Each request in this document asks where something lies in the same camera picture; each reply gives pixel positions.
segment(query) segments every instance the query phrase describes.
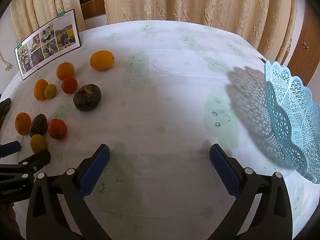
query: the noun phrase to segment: curtain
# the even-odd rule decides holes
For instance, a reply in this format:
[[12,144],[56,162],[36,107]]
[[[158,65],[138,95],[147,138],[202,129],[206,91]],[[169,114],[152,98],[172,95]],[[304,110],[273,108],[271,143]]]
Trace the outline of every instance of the curtain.
[[236,33],[258,48],[269,0],[105,0],[108,23],[175,20]]
[[291,39],[296,15],[291,5],[292,0],[105,0],[109,24],[133,20],[203,24],[240,35],[271,61],[284,57]]
[[291,0],[291,11],[290,11],[287,31],[285,33],[284,40],[279,50],[279,53],[276,57],[276,61],[278,61],[281,64],[283,64],[283,62],[285,61],[290,51],[291,41],[292,41],[292,32],[294,28],[294,23],[296,21],[296,17],[297,17],[297,0]]
[[284,41],[291,11],[291,0],[270,0],[268,15],[258,51],[270,62],[276,60]]
[[20,39],[27,38],[42,25],[57,17],[59,8],[75,9],[79,32],[85,30],[79,0],[12,0],[10,11]]

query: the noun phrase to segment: wall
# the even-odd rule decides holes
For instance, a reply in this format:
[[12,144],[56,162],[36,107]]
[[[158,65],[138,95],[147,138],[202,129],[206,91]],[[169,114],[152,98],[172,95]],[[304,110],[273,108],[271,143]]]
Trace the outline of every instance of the wall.
[[103,15],[99,15],[96,17],[86,19],[86,20],[84,20],[84,23],[85,23],[85,27],[87,28],[87,30],[89,30],[89,29],[93,29],[96,27],[108,25],[108,18],[107,18],[106,14],[103,14]]
[[18,72],[18,64],[14,53],[18,39],[11,21],[10,8],[8,7],[0,19],[0,51],[5,61],[12,64],[10,71],[4,70],[4,63],[0,61],[0,94],[2,94],[14,75]]
[[312,100],[320,104],[320,63],[307,87],[311,90]]
[[302,29],[303,18],[304,18],[304,6],[305,6],[305,0],[297,0],[297,16],[296,16],[296,21],[294,23],[294,27],[292,31],[292,41],[291,41],[290,50],[287,58],[284,61],[284,64],[283,64],[284,66],[288,65],[292,57],[292,54],[294,52],[294,49],[297,46],[298,39]]

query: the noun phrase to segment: light blue plastic basket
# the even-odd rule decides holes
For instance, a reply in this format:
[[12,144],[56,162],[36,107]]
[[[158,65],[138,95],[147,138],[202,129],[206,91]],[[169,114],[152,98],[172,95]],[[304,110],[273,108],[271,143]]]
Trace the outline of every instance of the light blue plastic basket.
[[269,61],[264,67],[266,104],[282,152],[306,179],[320,184],[320,106],[309,88],[287,67]]

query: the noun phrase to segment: blue gripper pad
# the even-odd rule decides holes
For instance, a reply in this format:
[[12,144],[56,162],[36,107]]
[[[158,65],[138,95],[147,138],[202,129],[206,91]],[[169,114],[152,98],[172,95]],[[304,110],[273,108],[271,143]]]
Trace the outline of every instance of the blue gripper pad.
[[93,160],[80,178],[78,193],[82,198],[91,194],[109,160],[109,147],[102,144],[93,155]]
[[210,148],[210,161],[215,167],[229,195],[235,196],[236,198],[239,197],[241,194],[240,178],[231,167],[224,154],[214,145]]
[[0,158],[7,157],[11,154],[19,152],[21,150],[21,144],[18,141],[0,145]]

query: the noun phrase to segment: table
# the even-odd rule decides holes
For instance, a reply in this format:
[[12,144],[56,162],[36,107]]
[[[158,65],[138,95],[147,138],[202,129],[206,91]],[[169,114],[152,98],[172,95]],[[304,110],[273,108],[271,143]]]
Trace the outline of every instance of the table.
[[[60,118],[68,137],[56,141],[45,135],[52,160],[42,171],[62,174],[107,144],[110,162],[85,201],[113,239],[207,239],[235,200],[209,161],[210,146],[219,143],[243,167],[284,175],[293,236],[298,234],[318,204],[320,189],[288,165],[276,143],[264,101],[260,53],[236,34],[185,22],[126,22],[87,30],[80,37],[81,48],[25,81],[17,74],[8,85],[2,98],[11,97],[12,108],[0,142],[19,140],[22,150],[2,163],[32,153],[30,137],[14,128],[19,112],[31,118],[42,113],[48,121]],[[98,50],[115,55],[108,71],[90,67]],[[73,95],[62,92],[56,68],[65,61],[75,66],[78,87],[100,87],[102,99],[95,110],[79,112]],[[36,101],[32,91],[38,79],[55,84],[57,96]],[[259,196],[242,232],[258,201]],[[22,234],[27,207],[28,201],[15,204]]]

